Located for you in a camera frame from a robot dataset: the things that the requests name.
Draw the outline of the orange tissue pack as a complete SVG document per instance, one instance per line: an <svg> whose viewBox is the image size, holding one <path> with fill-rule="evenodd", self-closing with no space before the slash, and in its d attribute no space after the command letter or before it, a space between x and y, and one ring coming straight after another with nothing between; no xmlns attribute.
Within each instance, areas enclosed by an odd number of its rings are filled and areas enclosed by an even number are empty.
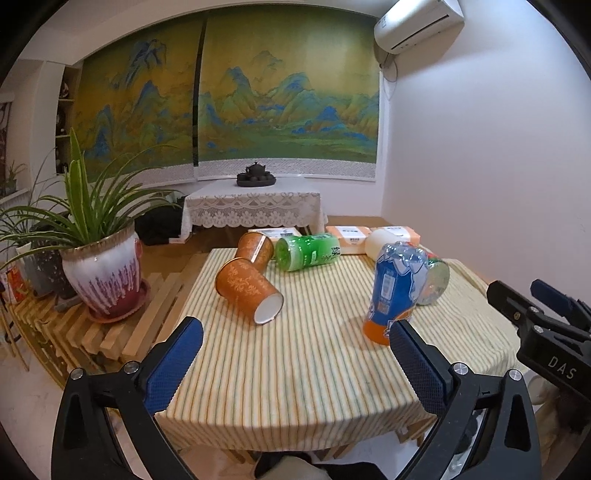
<svg viewBox="0 0 591 480"><path fill-rule="evenodd" d="M372 233L366 226L327 226L325 231L334 235L339 240L342 255L363 255L365 254L365 243Z"/></svg>
<svg viewBox="0 0 591 480"><path fill-rule="evenodd" d="M375 229L370 235L374 241L383 243L403 242L418 247L421 235L408 226L383 226Z"/></svg>

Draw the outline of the black bag on floor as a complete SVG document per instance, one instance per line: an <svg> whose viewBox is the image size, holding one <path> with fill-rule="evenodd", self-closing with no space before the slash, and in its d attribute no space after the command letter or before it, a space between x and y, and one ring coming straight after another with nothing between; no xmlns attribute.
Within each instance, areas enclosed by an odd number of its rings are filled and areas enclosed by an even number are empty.
<svg viewBox="0 0 591 480"><path fill-rule="evenodd" d="M135 232L145 246L167 245L181 233L184 198L158 206L134 220Z"/></svg>

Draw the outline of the white red ceramic plant pot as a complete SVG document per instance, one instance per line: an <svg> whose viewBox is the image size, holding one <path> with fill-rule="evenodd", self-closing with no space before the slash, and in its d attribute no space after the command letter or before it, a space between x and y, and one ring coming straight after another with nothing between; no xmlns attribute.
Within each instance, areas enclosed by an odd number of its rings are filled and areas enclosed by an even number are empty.
<svg viewBox="0 0 591 480"><path fill-rule="evenodd" d="M117 233L60 251L64 273L81 300L102 315L139 291L141 245L130 222Z"/></svg>

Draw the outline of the green plastic tea cup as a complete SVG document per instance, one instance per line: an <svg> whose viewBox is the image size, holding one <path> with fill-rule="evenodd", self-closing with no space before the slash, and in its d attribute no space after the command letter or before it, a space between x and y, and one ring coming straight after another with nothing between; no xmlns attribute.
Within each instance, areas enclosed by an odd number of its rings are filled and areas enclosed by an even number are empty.
<svg viewBox="0 0 591 480"><path fill-rule="evenodd" d="M334 263L341 257L339 239L329 233L308 236L287 236L274 246L277 267L294 272Z"/></svg>

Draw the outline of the far orange paper cup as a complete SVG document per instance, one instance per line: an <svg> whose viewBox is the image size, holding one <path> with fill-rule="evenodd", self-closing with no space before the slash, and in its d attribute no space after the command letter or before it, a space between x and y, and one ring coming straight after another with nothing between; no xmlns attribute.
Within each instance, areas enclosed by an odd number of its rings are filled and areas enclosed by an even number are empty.
<svg viewBox="0 0 591 480"><path fill-rule="evenodd" d="M260 232L246 232L238 240L235 256L249 260L259 273L266 271L274 255L273 241Z"/></svg>

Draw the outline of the white wall air conditioner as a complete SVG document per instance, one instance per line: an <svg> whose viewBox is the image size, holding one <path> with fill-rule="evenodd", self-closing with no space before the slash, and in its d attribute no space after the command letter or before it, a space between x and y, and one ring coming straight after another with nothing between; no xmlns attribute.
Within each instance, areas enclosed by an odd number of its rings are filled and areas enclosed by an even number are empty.
<svg viewBox="0 0 591 480"><path fill-rule="evenodd" d="M464 21L458 1L400 0L377 22L374 36L382 50L398 55Z"/></svg>

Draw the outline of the orange paper cup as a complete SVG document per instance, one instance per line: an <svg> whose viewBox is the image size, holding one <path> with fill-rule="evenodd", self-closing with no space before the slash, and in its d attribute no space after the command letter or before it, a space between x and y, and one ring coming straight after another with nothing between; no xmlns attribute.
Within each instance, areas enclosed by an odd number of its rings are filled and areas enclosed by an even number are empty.
<svg viewBox="0 0 591 480"><path fill-rule="evenodd" d="M260 232L246 232L238 240L235 256L249 260L259 273L266 271L274 255L273 241Z"/></svg>
<svg viewBox="0 0 591 480"><path fill-rule="evenodd" d="M214 288L256 325L273 321L283 309L283 294L245 258L235 257L223 264Z"/></svg>

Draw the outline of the wooden slatted bench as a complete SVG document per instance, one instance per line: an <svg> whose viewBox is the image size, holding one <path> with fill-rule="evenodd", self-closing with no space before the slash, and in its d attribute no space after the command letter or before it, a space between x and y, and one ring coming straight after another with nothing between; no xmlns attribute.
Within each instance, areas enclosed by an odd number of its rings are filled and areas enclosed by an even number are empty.
<svg viewBox="0 0 591 480"><path fill-rule="evenodd" d="M192 285L207 259L192 255L182 271L154 272L142 280L138 305L126 316L101 317L86 304L57 309L54 295L27 295L7 314L35 357L59 387L75 368L103 373L141 361L181 321Z"/></svg>

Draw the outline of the white lace tablecloth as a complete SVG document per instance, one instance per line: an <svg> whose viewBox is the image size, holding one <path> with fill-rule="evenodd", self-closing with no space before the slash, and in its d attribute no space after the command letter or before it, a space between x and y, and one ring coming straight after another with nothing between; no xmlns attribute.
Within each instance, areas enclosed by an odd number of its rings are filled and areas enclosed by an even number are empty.
<svg viewBox="0 0 591 480"><path fill-rule="evenodd" d="M184 198L178 240L186 241L194 226L301 227L318 234L327 223L321 192L301 176L280 177L266 187L215 180Z"/></svg>

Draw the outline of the wooden wall shelf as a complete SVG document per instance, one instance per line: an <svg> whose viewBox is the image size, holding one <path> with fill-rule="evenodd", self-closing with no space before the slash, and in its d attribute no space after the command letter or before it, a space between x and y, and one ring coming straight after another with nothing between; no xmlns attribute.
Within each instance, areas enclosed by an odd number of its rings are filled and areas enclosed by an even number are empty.
<svg viewBox="0 0 591 480"><path fill-rule="evenodd" d="M65 66L60 83L56 110L55 167L58 175L69 167L71 149L69 133L74 117L74 104L78 95L82 64Z"/></svg>

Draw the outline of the red pot saucer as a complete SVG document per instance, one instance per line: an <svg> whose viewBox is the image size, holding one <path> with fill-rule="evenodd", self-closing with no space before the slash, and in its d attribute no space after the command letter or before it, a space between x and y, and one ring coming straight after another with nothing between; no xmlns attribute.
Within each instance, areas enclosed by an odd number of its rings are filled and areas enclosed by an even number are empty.
<svg viewBox="0 0 591 480"><path fill-rule="evenodd" d="M99 324L116 323L138 312L147 301L149 293L150 286L146 279L142 279L139 285L139 291L116 306L113 312L102 315L89 306L86 307L86 310L93 322Z"/></svg>

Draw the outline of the right green landscape scroll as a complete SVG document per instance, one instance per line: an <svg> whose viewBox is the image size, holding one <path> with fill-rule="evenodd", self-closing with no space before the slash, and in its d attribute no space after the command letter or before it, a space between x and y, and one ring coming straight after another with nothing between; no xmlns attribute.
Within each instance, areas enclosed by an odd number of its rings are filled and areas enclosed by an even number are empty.
<svg viewBox="0 0 591 480"><path fill-rule="evenodd" d="M209 11L193 118L201 174L257 160L274 173L375 179L374 25L369 15L320 6Z"/></svg>

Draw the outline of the green landscape scroll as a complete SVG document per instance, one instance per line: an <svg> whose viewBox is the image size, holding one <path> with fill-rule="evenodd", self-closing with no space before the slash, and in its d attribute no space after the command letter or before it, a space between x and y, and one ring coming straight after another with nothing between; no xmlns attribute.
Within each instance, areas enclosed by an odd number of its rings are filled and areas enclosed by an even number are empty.
<svg viewBox="0 0 591 480"><path fill-rule="evenodd" d="M274 173L375 179L374 25L369 15L320 6L209 11L193 118L201 174L257 160Z"/></svg>
<svg viewBox="0 0 591 480"><path fill-rule="evenodd" d="M193 181L200 14L161 22L87 57L71 121L90 180L118 169L145 184Z"/></svg>

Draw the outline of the green spider plant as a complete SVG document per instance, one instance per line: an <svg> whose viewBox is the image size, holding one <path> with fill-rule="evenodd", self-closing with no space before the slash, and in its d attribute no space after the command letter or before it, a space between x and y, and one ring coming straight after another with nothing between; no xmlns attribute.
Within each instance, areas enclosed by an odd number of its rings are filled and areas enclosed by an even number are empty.
<svg viewBox="0 0 591 480"><path fill-rule="evenodd" d="M1 251L19 243L32 245L27 252L8 256L1 264L3 269L37 253L90 246L132 226L136 218L155 208L177 206L179 190L145 187L137 177L147 169L128 170L150 148L114 158L90 181L74 130L69 142L69 167L60 178L65 196L45 194L32 203L1 211Z"/></svg>

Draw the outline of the left orange tissue pack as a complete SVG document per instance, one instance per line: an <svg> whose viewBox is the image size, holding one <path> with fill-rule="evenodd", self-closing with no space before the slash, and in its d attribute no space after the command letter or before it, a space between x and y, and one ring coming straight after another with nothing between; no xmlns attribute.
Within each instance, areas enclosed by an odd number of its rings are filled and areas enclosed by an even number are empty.
<svg viewBox="0 0 591 480"><path fill-rule="evenodd" d="M365 254L365 243L372 233L366 226L327 226L325 231L334 235L339 240L342 255L363 255Z"/></svg>

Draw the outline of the left green landscape scroll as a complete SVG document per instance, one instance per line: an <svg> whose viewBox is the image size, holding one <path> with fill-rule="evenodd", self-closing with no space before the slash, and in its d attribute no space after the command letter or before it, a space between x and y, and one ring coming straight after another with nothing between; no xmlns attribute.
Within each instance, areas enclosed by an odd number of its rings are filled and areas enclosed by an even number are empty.
<svg viewBox="0 0 591 480"><path fill-rule="evenodd" d="M193 181L200 14L161 22L87 57L71 121L90 180L118 169L145 184Z"/></svg>

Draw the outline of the dark teapot tray set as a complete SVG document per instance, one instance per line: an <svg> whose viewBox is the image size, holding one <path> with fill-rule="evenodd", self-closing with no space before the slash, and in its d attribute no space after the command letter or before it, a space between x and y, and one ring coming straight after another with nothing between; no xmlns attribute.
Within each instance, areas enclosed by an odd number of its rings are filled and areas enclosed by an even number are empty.
<svg viewBox="0 0 591 480"><path fill-rule="evenodd" d="M254 162L252 165L246 166L245 171L236 175L236 185L245 188L257 188L273 186L276 184L276 177L266 170L266 166Z"/></svg>

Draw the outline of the white labelled parcel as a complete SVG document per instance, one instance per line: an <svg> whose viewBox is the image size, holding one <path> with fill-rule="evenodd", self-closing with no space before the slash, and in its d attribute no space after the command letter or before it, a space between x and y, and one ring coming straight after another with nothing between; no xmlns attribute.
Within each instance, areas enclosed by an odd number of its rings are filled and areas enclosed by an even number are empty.
<svg viewBox="0 0 591 480"><path fill-rule="evenodd" d="M259 233L265 235L273 244L276 244L281 238L290 236L301 237L301 232L296 227L278 227L278 228L259 228L249 229L249 233Z"/></svg>

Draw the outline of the striped yellow tablecloth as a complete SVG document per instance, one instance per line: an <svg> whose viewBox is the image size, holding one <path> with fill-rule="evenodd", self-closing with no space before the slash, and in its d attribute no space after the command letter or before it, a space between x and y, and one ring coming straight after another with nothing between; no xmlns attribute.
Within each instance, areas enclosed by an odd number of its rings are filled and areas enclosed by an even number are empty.
<svg viewBox="0 0 591 480"><path fill-rule="evenodd" d="M291 273L270 266L283 310L259 326L215 291L232 256L211 251L182 309L204 325L204 344L157 415L175 446L321 450L427 418L391 350L363 334L372 260L345 256Z"/></svg>

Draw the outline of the near orange paper cup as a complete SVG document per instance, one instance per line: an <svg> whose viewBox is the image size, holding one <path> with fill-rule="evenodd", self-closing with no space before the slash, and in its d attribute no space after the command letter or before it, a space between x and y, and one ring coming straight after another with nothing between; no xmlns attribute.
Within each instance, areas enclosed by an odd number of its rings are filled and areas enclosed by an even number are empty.
<svg viewBox="0 0 591 480"><path fill-rule="evenodd" d="M283 294L245 258L235 257L223 264L214 288L256 325L273 321L283 309Z"/></svg>

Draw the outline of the floral wall painting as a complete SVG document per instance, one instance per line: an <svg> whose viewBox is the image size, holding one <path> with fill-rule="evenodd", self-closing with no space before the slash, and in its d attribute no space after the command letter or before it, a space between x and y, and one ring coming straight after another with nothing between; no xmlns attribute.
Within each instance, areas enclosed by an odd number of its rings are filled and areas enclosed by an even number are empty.
<svg viewBox="0 0 591 480"><path fill-rule="evenodd" d="M6 157L7 157L7 135L8 124L10 119L11 102L4 102L0 104L0 184L3 184L7 178L6 174Z"/></svg>

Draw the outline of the right orange tissue pack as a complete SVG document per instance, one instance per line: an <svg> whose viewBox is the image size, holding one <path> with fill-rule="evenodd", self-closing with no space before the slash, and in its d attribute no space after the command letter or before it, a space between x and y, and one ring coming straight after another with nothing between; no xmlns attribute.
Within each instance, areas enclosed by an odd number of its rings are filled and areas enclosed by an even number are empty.
<svg viewBox="0 0 591 480"><path fill-rule="evenodd" d="M418 247L421 235L408 226L383 226L375 229L370 235L374 241L383 243L403 242Z"/></svg>

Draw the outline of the dark speckled plant pot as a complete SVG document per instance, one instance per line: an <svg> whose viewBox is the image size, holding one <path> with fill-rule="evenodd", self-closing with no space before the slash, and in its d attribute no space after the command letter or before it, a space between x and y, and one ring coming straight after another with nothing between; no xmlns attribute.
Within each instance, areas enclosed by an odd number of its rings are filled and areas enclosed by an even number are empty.
<svg viewBox="0 0 591 480"><path fill-rule="evenodd" d="M69 283L62 266L62 257L57 250L48 250L34 255L37 266L48 278L55 294L63 300L76 296L76 292Z"/></svg>

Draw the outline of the red green label plastic cup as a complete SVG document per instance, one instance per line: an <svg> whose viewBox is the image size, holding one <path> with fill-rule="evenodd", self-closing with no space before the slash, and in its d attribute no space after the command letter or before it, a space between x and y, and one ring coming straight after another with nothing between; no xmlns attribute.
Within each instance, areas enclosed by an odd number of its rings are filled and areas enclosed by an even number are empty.
<svg viewBox="0 0 591 480"><path fill-rule="evenodd" d="M448 264L435 254L424 249L420 245L415 247L408 243L383 243L374 241L370 236L365 243L366 254L378 261L385 245L395 245L394 255L397 265L402 267L404 274L412 272L418 284L413 288L411 298L417 305L427 306L434 304L446 291L451 271Z"/></svg>

